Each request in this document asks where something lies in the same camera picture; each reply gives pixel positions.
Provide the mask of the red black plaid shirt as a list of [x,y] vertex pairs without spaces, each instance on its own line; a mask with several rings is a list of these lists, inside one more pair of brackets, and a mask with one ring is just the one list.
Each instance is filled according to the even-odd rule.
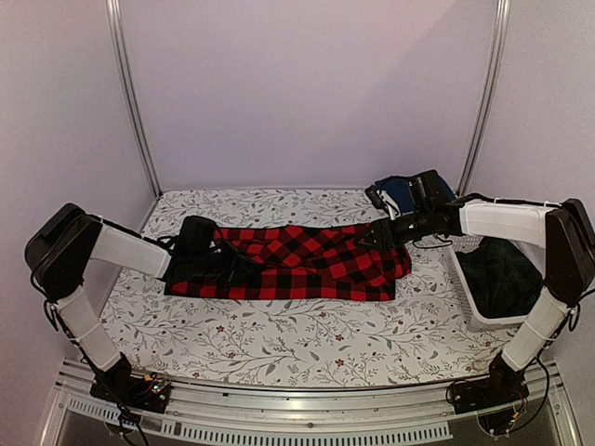
[[361,249],[355,237],[367,225],[310,228],[221,228],[256,268],[242,283],[218,286],[199,282],[165,285],[167,295],[230,300],[340,299],[390,301],[396,282],[412,270],[403,246]]

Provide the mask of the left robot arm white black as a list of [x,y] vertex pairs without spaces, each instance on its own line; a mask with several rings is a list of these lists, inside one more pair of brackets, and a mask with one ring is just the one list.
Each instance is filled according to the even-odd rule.
[[94,369],[101,385],[119,403],[139,393],[136,379],[118,367],[126,357],[114,344],[91,296],[107,269],[128,269],[167,286],[205,279],[234,286],[256,266],[212,220],[189,216],[175,235],[152,239],[102,216],[66,203],[26,243],[24,258],[32,286],[50,306],[50,317]]

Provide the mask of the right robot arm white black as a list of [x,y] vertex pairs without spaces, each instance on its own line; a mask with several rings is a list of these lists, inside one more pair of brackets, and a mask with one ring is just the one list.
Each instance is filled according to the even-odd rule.
[[536,302],[493,361],[501,370],[482,382],[484,401],[501,404],[516,390],[512,372],[525,369],[553,343],[564,323],[575,324],[583,300],[594,292],[594,229],[585,206],[578,199],[556,203],[479,193],[457,196],[434,170],[386,177],[364,193],[385,217],[360,236],[362,246],[388,250],[429,236],[491,238],[519,248],[541,274]]

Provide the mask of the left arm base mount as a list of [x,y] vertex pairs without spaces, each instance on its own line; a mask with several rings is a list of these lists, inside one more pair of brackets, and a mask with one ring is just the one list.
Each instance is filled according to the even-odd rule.
[[155,372],[136,376],[128,359],[121,354],[106,371],[86,359],[95,378],[90,395],[127,408],[151,413],[165,413],[171,394],[171,381]]

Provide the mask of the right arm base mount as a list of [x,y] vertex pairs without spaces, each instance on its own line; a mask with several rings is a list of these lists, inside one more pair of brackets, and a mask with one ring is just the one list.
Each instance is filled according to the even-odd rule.
[[529,389],[524,369],[515,371],[498,354],[490,363],[488,375],[474,380],[454,380],[445,391],[446,401],[455,414],[486,410],[478,424],[488,435],[508,435],[526,412]]

